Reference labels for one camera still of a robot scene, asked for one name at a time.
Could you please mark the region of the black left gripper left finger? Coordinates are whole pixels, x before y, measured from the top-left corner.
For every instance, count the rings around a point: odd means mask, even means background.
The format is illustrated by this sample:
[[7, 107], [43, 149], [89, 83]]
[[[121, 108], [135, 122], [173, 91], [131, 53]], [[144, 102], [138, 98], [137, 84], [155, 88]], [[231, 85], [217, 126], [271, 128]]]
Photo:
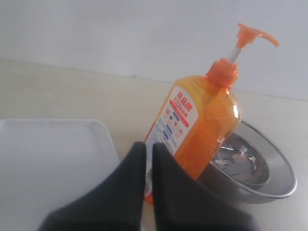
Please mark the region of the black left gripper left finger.
[[146, 146], [135, 142], [101, 184], [51, 212], [41, 231], [138, 231], [141, 228]]

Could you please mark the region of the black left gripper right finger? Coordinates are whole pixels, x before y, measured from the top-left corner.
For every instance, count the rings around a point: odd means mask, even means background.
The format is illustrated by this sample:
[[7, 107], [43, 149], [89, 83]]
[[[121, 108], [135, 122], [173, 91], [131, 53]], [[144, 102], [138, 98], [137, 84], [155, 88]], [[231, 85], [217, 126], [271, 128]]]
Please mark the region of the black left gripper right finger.
[[253, 216], [205, 191], [170, 154], [153, 145], [153, 202], [158, 231], [259, 231]]

